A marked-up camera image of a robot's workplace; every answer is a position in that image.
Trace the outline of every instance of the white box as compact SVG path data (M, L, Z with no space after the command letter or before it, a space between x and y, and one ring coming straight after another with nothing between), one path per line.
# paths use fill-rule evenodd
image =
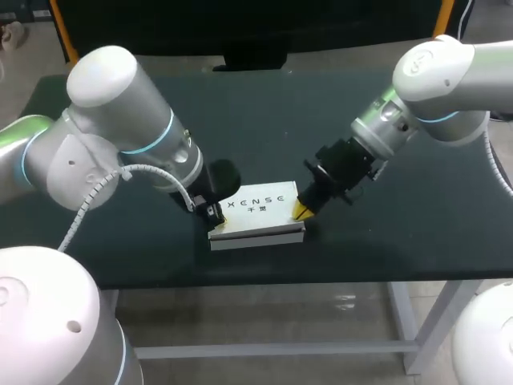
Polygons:
M295 182L251 184L220 205L227 219L208 233L212 250L303 242L304 222L292 219Z

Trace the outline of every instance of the dark table surface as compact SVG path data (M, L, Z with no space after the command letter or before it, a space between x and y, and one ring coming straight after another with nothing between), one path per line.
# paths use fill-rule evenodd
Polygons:
M390 82L389 71L212 73L156 78L206 157L232 159L245 184L310 176L302 165ZM42 79L24 115L69 104L63 76ZM364 182L354 205L331 202L303 244L211 252L206 233L143 176L87 214L67 252L103 288L413 281L513 275L513 201L482 139L444 147L423 132ZM0 207L1 247L57 247L74 214L33 194Z

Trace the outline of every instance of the xense logo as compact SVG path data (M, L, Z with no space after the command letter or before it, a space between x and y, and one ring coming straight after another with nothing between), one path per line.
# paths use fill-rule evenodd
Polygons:
M279 201L279 202L282 202L284 200L285 200L285 198L282 195L280 195L278 198L276 198L276 201ZM260 199L251 199L251 201L245 200L245 201L240 201L240 202L228 202L228 207L235 208L236 203L237 203L237 205L240 205L240 206L259 205L260 201L261 201ZM273 202L273 199L271 197L266 197L262 201L262 203L272 203L272 202Z

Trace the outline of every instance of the cable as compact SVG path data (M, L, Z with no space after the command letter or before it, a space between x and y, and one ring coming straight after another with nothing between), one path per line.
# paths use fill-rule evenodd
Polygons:
M71 223L70 229L67 230L66 236L64 237L63 241L61 242L59 248L57 249L60 252L64 252L67 249L67 246L70 244L71 240L75 236L77 230L79 229L80 224L83 221L84 216L86 215L87 211L91 207L92 201L98 196L99 192L102 191L102 189L107 186L109 182L111 182L116 176L121 174L122 172L132 172L132 171L142 171L142 172L152 172L156 175L159 175L163 177L166 180L169 180L180 192L182 197L184 198L185 205L187 206L187 209L192 213L195 209L194 202L192 201L191 197L187 193L187 190L185 187L169 172L164 171L160 168L149 166L147 164L130 164L128 166L123 166L120 170L116 170L105 176L87 195L86 199L82 203L82 206L80 206L79 211L77 212L77 215L75 216L75 219L73 220L73 223Z
M465 20L465 16L467 16L468 10L471 8L472 0L468 0L467 7L463 11L462 17L459 19L459 25L458 25L458 40L462 39L462 25L463 20Z
M503 174L501 174L499 170L499 166L495 163L494 153L491 151L490 137L488 136L488 130L485 130L483 133L484 137L484 148L487 152L488 161L490 162L491 171L493 171L495 178L499 181L499 184L506 190L506 193L513 198L513 189L511 189L510 185L503 178Z

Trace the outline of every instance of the floor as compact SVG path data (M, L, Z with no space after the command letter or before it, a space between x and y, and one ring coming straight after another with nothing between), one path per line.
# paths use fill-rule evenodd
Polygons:
M513 6L505 6L503 0L477 0L464 40L487 43L513 39L511 20ZM0 127L18 116L41 76L68 71L53 25L32 24L29 30L26 44L13 55L0 51L5 67L0 83ZM392 67L416 43L290 55L285 69ZM221 57L139 60L153 75L210 71L223 62ZM491 138L513 180L513 129L507 124L493 124ZM495 284L497 281L487 281L480 291ZM442 285L410 284L419 322L433 306ZM124 291L118 317L136 346L396 337L386 288L381 283ZM143 362L143 371L149 385L457 385L449 338L429 370L418 377L404 376L398 355L160 360Z

